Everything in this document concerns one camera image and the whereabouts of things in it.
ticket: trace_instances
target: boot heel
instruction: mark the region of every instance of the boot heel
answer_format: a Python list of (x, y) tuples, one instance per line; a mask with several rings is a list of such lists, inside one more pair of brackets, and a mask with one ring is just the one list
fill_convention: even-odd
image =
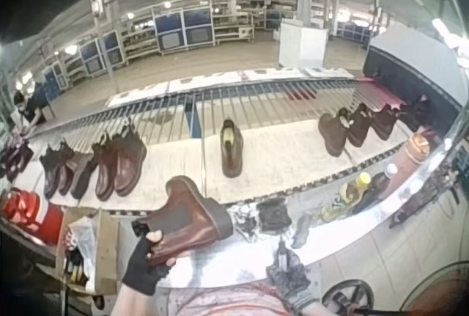
[(226, 239), (233, 235), (233, 222), (225, 208), (216, 202), (211, 197), (202, 200), (207, 212), (213, 219), (213, 222), (217, 226), (217, 230), (220, 232), (220, 240)]

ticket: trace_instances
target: factory floor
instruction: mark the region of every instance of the factory floor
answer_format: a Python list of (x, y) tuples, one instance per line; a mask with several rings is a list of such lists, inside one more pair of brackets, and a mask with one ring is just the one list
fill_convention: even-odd
[[(360, 73), (366, 52), (357, 43), (331, 40), (326, 46), (324, 67), (342, 67)], [(252, 43), (227, 42), (165, 56), (150, 56), (114, 71), (120, 91), (129, 91), (188, 76), (278, 66), (278, 41), (271, 32), (256, 32)], [(101, 109), (116, 89), (107, 74), (89, 79), (55, 99), (51, 105), (61, 119)]]

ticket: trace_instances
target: black glove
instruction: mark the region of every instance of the black glove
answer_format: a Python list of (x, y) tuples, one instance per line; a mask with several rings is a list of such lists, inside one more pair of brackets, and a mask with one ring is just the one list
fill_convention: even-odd
[(149, 265), (147, 255), (152, 246), (156, 244), (158, 243), (153, 243), (146, 237), (142, 237), (130, 256), (127, 271), (122, 278), (122, 283), (128, 287), (149, 296), (155, 294), (156, 284), (160, 279), (168, 276), (171, 269), (166, 263), (156, 266)]
[(305, 266), (293, 251), (286, 249), (287, 271), (283, 271), (276, 254), (273, 265), (266, 268), (267, 276), (277, 293), (285, 300), (295, 313), (299, 313), (309, 304), (317, 301), (308, 290), (311, 282), (306, 278)]

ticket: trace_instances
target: metal rail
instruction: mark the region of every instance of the metal rail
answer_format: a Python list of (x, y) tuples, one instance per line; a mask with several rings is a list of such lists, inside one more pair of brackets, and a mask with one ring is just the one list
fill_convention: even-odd
[(121, 131), (130, 119), (147, 146), (217, 134), (226, 118), (240, 129), (319, 119), (365, 103), (375, 111), (401, 100), (372, 82), (354, 79), (295, 79), (195, 89), (106, 109), (34, 136), (52, 147), (65, 139), (74, 150), (91, 151), (103, 133)]

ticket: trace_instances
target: red container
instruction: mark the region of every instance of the red container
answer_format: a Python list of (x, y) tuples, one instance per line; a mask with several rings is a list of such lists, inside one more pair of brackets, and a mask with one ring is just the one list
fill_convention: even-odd
[(63, 213), (34, 192), (13, 188), (4, 212), (7, 219), (50, 246), (57, 245)]

